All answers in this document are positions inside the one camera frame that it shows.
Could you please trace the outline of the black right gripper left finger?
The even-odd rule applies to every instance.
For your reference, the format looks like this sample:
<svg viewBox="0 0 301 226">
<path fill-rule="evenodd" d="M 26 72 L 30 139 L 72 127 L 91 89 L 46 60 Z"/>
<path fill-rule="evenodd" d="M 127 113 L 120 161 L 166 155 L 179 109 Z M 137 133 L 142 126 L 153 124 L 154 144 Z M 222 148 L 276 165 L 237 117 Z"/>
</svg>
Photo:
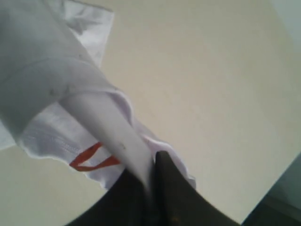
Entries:
<svg viewBox="0 0 301 226">
<path fill-rule="evenodd" d="M 106 194 L 69 226 L 151 226 L 141 182 L 124 170 Z"/>
</svg>

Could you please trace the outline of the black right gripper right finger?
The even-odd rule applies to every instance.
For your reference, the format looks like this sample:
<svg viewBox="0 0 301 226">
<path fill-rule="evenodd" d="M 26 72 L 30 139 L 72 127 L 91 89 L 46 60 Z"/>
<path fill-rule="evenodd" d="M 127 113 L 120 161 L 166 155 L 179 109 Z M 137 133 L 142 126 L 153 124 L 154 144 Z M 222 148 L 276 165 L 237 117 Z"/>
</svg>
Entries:
<svg viewBox="0 0 301 226">
<path fill-rule="evenodd" d="M 238 226 L 185 179 L 167 151 L 156 153 L 156 201 L 161 226 Z"/>
</svg>

